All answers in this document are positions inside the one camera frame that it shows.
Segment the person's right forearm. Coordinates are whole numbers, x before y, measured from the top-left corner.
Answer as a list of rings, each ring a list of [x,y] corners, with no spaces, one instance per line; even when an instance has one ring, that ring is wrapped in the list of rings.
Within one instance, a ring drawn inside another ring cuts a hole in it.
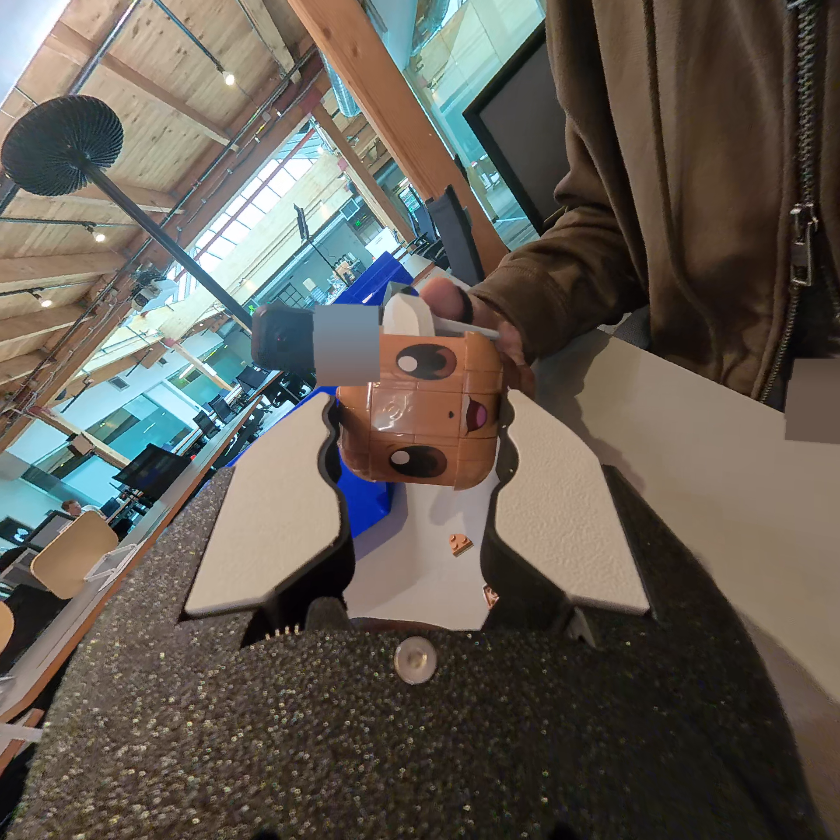
[[[467,298],[472,322],[516,334],[526,362],[648,304],[623,232],[607,206],[564,209],[539,239],[505,257]]]

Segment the black light stand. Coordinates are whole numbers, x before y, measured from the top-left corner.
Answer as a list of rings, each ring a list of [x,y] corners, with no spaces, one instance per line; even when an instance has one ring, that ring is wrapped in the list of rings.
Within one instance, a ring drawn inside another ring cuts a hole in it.
[[[296,216],[297,216],[297,228],[298,228],[298,232],[299,232],[299,235],[300,235],[301,242],[304,245],[309,246],[322,259],[322,261],[324,261],[329,266],[332,274],[338,279],[339,283],[345,285],[344,278],[339,273],[339,270],[338,270],[336,264],[333,263],[321,251],[321,249],[317,246],[315,240],[313,239],[313,237],[310,233],[310,230],[309,230],[308,221],[307,221],[307,217],[306,217],[306,213],[305,213],[304,209],[297,204],[293,204],[293,207],[295,209]]]

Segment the black ceiling pole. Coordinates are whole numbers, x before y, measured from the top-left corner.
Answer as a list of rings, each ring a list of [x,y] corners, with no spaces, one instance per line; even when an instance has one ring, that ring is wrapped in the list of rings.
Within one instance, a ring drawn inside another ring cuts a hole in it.
[[[18,187],[37,196],[67,196],[94,184],[232,317],[252,329],[250,313],[105,175],[122,148],[122,123],[104,101],[89,96],[54,98],[16,121],[3,142],[2,166]]]

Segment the wooden post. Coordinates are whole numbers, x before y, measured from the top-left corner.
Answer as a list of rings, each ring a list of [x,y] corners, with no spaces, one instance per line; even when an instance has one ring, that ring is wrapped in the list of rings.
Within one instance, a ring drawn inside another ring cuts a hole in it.
[[[355,1],[290,1],[290,7],[360,105],[404,175],[425,199],[453,186],[468,212],[486,274],[508,253],[375,28]]]

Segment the beige chair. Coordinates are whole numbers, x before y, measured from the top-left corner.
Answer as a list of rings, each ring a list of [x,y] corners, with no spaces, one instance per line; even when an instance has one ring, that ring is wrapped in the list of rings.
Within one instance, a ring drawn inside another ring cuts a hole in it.
[[[48,592],[68,601],[81,592],[91,569],[118,545],[118,535],[106,519],[84,511],[35,556],[29,572]]]

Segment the row of black office chairs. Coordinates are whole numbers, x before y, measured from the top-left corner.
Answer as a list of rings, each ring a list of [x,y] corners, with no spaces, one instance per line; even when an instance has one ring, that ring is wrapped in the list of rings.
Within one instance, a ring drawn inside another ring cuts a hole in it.
[[[268,380],[270,373],[254,364],[245,367],[236,376],[233,395],[217,394],[202,405],[193,421],[202,435],[215,437],[222,426],[229,423],[246,404],[255,396],[259,388]]]

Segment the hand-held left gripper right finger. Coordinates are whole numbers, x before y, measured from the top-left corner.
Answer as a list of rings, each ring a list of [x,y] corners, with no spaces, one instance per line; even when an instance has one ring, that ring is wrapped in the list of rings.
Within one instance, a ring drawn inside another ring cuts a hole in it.
[[[499,595],[549,585],[576,606],[645,614],[650,605],[594,451],[520,391],[500,412],[498,484],[482,572]]]

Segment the silver air duct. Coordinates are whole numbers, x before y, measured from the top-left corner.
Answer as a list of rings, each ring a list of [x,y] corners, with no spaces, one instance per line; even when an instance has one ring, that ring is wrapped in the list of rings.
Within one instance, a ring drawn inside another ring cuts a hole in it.
[[[355,119],[359,116],[364,116],[365,119],[367,119],[366,114],[362,110],[360,104],[354,99],[351,90],[347,87],[344,80],[341,78],[341,75],[333,67],[333,64],[329,61],[322,49],[319,49],[319,54],[321,57],[323,67],[326,70],[329,80],[331,82],[332,90],[339,111],[348,120]]]

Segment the black mesh chair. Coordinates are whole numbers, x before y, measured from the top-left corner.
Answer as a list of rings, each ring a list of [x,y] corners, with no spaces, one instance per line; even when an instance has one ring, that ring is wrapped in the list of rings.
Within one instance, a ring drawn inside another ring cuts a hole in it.
[[[454,187],[447,185],[440,197],[426,201],[426,209],[443,244],[450,272],[468,287],[479,285],[486,273],[469,216]]]

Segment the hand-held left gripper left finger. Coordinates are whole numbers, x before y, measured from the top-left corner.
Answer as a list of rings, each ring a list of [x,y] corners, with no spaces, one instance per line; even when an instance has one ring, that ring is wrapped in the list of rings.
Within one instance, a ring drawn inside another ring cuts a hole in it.
[[[338,414],[333,395],[315,394],[238,457],[186,616],[263,608],[306,617],[324,598],[347,613],[353,539],[338,488]]]

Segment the large black monitor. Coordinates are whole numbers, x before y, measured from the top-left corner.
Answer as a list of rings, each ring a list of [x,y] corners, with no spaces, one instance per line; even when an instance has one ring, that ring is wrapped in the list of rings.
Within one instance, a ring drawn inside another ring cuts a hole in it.
[[[554,192],[570,171],[556,93],[541,22],[463,111],[537,235],[559,211]]]

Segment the person's right hand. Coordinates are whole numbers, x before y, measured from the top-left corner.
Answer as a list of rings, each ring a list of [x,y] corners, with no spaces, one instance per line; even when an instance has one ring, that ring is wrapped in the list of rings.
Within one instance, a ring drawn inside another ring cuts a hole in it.
[[[434,276],[419,295],[440,319],[496,333],[495,345],[500,354],[505,386],[531,399],[536,396],[536,381],[527,363],[522,337],[505,316],[446,276]]]

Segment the stacked blue plastic bins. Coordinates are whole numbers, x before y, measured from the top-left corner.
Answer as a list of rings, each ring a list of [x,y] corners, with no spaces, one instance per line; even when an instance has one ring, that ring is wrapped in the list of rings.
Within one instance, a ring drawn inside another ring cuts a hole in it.
[[[346,301],[355,305],[381,306],[390,285],[410,287],[411,274],[389,253],[380,255],[346,290]]]

